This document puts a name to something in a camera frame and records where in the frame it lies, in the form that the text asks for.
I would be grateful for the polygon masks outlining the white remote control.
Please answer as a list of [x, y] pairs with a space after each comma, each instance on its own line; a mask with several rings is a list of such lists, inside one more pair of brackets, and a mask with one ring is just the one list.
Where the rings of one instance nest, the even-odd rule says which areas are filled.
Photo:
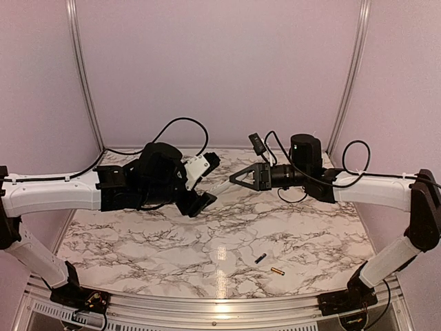
[[222, 193], [228, 190], [232, 186], [229, 181], [220, 182], [214, 187], [210, 188], [207, 193], [215, 197], [219, 197]]

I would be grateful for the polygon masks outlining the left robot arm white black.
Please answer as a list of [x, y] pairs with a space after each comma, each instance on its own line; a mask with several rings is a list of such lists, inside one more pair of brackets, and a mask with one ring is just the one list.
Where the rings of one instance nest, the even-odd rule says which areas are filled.
[[26, 177], [1, 167], [1, 249], [40, 275], [71, 306], [87, 301], [76, 270], [35, 239], [21, 222], [25, 214], [54, 210], [153, 211], [174, 204], [195, 217], [215, 202], [196, 185], [220, 164], [214, 152], [185, 161], [174, 146], [148, 143], [140, 156], [125, 164], [100, 165], [77, 174]]

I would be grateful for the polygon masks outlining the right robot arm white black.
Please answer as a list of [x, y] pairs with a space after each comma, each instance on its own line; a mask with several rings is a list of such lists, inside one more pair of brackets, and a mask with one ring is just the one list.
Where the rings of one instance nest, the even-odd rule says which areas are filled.
[[302, 187], [308, 197], [325, 203], [351, 202], [382, 205], [410, 214], [401, 237], [361, 265], [342, 292], [341, 302], [355, 309], [390, 274], [407, 267], [420, 253], [440, 242], [440, 184], [431, 171], [373, 174], [366, 170], [324, 168], [320, 140], [295, 134], [284, 154], [287, 164], [255, 163], [230, 176], [230, 183], [255, 191]]

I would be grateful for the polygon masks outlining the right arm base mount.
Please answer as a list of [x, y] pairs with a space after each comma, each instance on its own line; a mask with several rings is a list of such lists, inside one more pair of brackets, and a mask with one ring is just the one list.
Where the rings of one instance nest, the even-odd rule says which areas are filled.
[[320, 294], [318, 307], [323, 316], [367, 308], [378, 303], [373, 289], [346, 289]]

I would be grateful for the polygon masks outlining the dark blue battery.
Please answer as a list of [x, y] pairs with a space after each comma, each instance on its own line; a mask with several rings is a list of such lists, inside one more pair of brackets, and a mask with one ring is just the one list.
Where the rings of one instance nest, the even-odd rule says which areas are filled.
[[259, 264], [265, 257], [267, 256], [266, 253], [261, 254], [255, 261], [255, 264]]

